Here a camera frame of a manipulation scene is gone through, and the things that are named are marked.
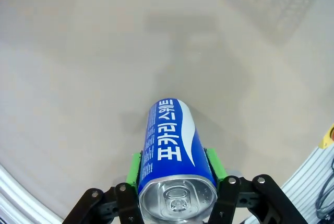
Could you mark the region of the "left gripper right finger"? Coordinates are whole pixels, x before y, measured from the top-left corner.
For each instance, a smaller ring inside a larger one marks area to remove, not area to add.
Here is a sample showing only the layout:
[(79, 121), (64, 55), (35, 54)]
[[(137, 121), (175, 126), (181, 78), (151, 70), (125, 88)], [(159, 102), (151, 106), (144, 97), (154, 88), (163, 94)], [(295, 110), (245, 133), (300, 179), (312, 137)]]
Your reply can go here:
[(214, 149), (205, 149), (205, 153), (218, 196), (208, 223), (232, 223), (237, 208), (248, 209), (259, 223), (307, 223), (271, 176), (261, 174), (249, 181), (228, 175)]

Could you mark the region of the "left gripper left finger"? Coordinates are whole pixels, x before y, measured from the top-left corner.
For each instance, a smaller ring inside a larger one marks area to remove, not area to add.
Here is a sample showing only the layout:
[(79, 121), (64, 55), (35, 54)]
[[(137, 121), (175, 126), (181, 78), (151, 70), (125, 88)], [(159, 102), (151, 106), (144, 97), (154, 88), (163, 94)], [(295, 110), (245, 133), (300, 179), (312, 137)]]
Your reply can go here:
[(130, 170), (124, 182), (106, 192), (98, 188), (86, 190), (63, 223), (143, 223), (138, 201), (138, 181), (142, 153), (132, 156)]

